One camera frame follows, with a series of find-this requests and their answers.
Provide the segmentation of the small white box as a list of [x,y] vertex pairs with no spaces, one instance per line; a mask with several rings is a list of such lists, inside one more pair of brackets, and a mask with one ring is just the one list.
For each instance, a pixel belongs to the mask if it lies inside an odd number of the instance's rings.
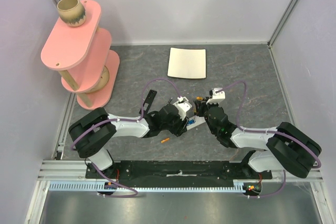
[[191,117],[189,120],[194,120],[195,123],[194,123],[194,124],[191,124],[191,125],[187,125],[187,126],[186,126],[186,130],[187,130],[187,131],[189,131],[189,130],[191,130],[191,129],[193,129],[193,128],[196,128],[196,127],[198,127],[199,125],[201,125],[201,124],[203,124],[203,123],[206,122],[204,117],[199,117],[199,116],[196,116],[196,115],[193,116],[193,117]]

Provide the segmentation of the orange battery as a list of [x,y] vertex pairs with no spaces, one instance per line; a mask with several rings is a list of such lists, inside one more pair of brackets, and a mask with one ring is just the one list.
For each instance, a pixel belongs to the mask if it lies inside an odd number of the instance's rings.
[[170,137],[167,137],[167,138],[161,140],[161,144],[166,143],[166,142],[169,141],[169,140],[170,140]]

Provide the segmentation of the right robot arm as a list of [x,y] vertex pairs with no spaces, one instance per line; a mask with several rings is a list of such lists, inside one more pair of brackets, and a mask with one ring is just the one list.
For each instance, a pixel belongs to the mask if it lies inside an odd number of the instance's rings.
[[299,178],[306,178],[314,168],[321,146],[289,122],[278,127],[254,129],[238,127],[218,104],[196,99],[195,115],[203,117],[210,132],[227,148],[253,148],[247,162],[240,166],[248,179],[267,170],[286,170]]

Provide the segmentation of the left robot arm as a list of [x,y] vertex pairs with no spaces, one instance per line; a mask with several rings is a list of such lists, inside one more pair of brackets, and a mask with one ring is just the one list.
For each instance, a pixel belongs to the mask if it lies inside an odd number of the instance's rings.
[[108,114],[104,108],[97,108],[69,128],[73,140],[71,149],[77,151],[79,157],[89,159],[103,178],[111,178],[115,165],[110,153],[104,149],[111,138],[149,138],[162,131],[180,136],[186,132],[187,112],[191,108],[187,102],[167,104],[161,110],[139,118],[115,116]]

